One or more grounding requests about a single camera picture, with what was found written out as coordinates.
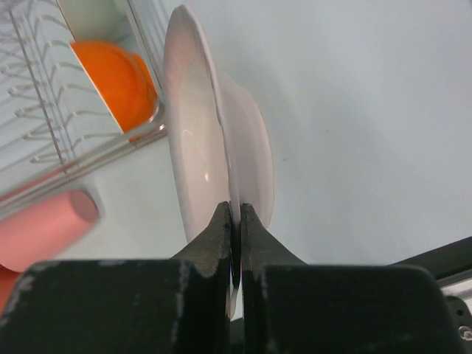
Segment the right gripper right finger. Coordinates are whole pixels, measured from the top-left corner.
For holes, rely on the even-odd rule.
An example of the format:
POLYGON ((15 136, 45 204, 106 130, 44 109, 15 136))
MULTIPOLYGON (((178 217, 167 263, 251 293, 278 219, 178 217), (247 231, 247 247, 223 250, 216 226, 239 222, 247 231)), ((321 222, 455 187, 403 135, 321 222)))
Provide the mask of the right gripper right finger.
POLYGON ((469 353, 465 238, 391 265, 309 265, 241 208, 246 353, 469 353))

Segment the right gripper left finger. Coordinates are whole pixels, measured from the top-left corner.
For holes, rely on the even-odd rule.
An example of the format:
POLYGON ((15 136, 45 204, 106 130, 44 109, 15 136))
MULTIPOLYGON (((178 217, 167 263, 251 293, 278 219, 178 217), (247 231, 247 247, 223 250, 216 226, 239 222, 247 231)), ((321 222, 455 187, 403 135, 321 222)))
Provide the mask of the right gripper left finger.
POLYGON ((231 214, 166 260, 32 265, 1 315, 3 353, 228 353, 231 214))

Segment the large white grey-rimmed plate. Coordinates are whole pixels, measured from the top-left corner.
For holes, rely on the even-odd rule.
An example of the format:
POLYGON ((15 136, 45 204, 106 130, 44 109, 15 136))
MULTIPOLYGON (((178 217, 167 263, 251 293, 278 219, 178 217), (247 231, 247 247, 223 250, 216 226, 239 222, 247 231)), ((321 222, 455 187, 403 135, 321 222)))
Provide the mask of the large white grey-rimmed plate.
POLYGON ((178 202, 188 240, 229 203, 232 222, 251 204, 264 226, 274 210, 274 163, 263 115, 251 93, 218 70, 204 29, 186 5, 169 20, 164 98, 178 202))

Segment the pink plastic cup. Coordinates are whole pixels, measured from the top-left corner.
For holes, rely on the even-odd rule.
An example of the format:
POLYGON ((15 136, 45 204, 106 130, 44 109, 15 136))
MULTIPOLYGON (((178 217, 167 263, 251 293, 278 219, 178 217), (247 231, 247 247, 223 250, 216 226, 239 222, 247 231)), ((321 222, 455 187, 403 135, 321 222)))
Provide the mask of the pink plastic cup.
POLYGON ((48 197, 1 220, 1 266, 22 272, 84 236, 97 222, 94 201, 82 190, 48 197))

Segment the metal wire dish rack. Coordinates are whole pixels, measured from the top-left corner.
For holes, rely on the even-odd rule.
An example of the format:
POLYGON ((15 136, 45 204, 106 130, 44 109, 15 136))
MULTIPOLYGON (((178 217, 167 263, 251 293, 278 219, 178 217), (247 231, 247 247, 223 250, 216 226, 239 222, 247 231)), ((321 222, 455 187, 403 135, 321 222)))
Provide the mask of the metal wire dish rack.
POLYGON ((1 3, 1 216, 165 134, 124 132, 71 48, 56 1, 1 3))

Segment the white and orange bowl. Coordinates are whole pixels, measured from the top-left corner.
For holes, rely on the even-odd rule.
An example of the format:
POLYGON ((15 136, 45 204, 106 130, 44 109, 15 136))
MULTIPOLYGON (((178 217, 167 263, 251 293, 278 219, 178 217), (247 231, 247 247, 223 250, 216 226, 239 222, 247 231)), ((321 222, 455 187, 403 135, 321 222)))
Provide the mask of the white and orange bowl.
POLYGON ((158 93, 138 54, 106 41, 74 41, 70 46, 122 132, 149 121, 158 93))

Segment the green bowl brown rim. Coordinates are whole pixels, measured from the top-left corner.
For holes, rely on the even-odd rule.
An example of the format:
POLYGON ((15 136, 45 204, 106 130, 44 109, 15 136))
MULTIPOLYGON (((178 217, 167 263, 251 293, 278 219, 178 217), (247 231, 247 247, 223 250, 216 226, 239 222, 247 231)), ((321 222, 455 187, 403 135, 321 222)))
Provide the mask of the green bowl brown rim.
POLYGON ((128 2, 114 0, 57 0, 76 41, 121 41, 129 34, 128 2))

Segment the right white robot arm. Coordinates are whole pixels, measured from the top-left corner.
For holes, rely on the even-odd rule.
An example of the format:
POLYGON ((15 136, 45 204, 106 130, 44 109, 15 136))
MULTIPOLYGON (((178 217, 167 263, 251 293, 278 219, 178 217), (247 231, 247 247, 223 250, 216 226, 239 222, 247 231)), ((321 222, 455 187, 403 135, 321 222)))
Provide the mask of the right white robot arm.
POLYGON ((168 260, 30 267, 1 315, 3 353, 469 353, 471 312, 440 287, 465 239, 385 266, 309 265, 229 205, 168 260))

